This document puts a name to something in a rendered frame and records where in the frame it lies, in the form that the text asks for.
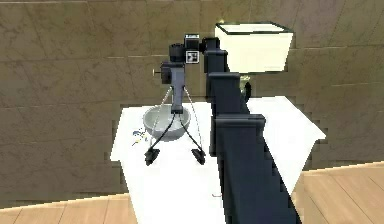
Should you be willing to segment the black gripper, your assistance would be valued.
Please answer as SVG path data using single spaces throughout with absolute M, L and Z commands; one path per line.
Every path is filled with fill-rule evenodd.
M 165 101 L 168 99 L 170 93 L 172 92 L 173 100 L 172 100 L 172 105 L 171 105 L 171 113 L 172 114 L 182 114 L 183 113 L 183 106 L 182 106 L 182 101 L 183 101 L 183 91 L 186 92 L 187 97 L 190 101 L 191 107 L 193 108 L 193 102 L 191 100 L 190 94 L 185 87 L 185 47 L 181 43 L 175 43 L 171 44 L 169 46 L 169 60 L 168 61 L 163 61 L 160 65 L 160 70 L 158 71 L 158 74 L 161 75 L 161 80 L 163 84 L 169 84 L 170 87 L 167 90 L 160 107 L 158 109 L 158 113 L 161 113 L 162 107 L 165 103 Z M 196 118 L 196 112 L 195 109 L 192 109 L 194 117 Z M 157 115 L 155 123 L 153 124 L 153 129 L 152 131 L 155 131 L 156 125 L 159 121 L 160 115 Z M 150 142 L 150 147 L 145 153 L 145 163 L 147 166 L 151 165 L 157 156 L 159 155 L 160 150 L 155 149 L 155 146 L 163 139 L 165 134 L 168 132 L 168 130 L 171 128 L 174 120 L 171 120 L 168 123 L 168 126 L 166 129 L 161 133 L 160 137 L 155 141 L 155 142 Z M 199 141 L 196 141 L 194 137 L 190 134 L 186 126 L 181 123 L 182 128 L 184 129 L 185 133 L 188 135 L 190 140 L 196 145 L 195 149 L 192 149 L 191 152 L 193 156 L 195 157 L 196 161 L 200 165 L 205 164 L 205 152 L 202 149 L 202 137 L 201 134 L 198 134 L 199 136 Z

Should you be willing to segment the grey mixing bowl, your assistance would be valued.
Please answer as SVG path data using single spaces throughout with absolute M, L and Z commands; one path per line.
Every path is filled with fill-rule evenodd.
M 150 109 L 148 109 L 144 115 L 143 115 L 143 125 L 145 127 L 145 130 L 152 135 L 152 129 L 153 124 L 155 123 L 156 117 L 159 114 L 158 109 L 160 105 L 153 106 Z M 183 123 L 186 128 L 189 127 L 190 120 L 191 120 L 191 114 L 187 108 L 183 108 L 182 114 L 172 114 L 171 113 L 171 105 L 170 104 L 164 104 L 161 110 L 161 113 L 159 114 L 159 121 L 156 125 L 155 131 L 153 132 L 153 135 L 155 139 L 158 139 L 161 135 L 161 133 L 166 129 L 168 126 L 168 123 L 173 119 L 174 122 L 171 126 L 171 128 L 168 130 L 168 132 L 163 137 L 162 141 L 169 142 L 178 140 L 181 138 L 185 131 L 182 128 L 181 123 Z

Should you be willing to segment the small blue yellow object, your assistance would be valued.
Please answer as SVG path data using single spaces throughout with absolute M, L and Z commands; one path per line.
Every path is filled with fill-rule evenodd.
M 148 135 L 147 132 L 143 128 L 139 128 L 132 132 L 133 143 L 132 145 L 138 144 L 140 142 L 147 142 Z

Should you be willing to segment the white table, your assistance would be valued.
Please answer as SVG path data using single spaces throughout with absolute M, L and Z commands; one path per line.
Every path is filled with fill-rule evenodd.
M 202 148 L 209 150 L 211 105 L 184 105 L 191 113 L 188 128 Z M 266 118 L 263 136 L 291 192 L 314 143 L 326 135 L 286 97 L 251 98 L 247 107 L 252 114 Z M 138 224 L 225 224 L 220 193 L 217 160 L 206 157 L 200 165 L 191 150 L 196 145 L 185 133 L 174 141 L 161 141 L 159 156 L 147 166 L 144 153 L 150 147 L 150 134 L 143 125 L 147 106 L 129 106 L 122 110 L 110 159 L 121 163 Z M 132 145 L 132 132 L 143 128 L 147 142 Z

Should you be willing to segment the cream shade table lamp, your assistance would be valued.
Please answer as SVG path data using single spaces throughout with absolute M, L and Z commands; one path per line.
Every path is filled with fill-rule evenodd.
M 214 34 L 220 48 L 228 52 L 229 70 L 241 75 L 239 88 L 247 97 L 251 76 L 286 70 L 292 29 L 272 21 L 221 22 L 215 25 Z

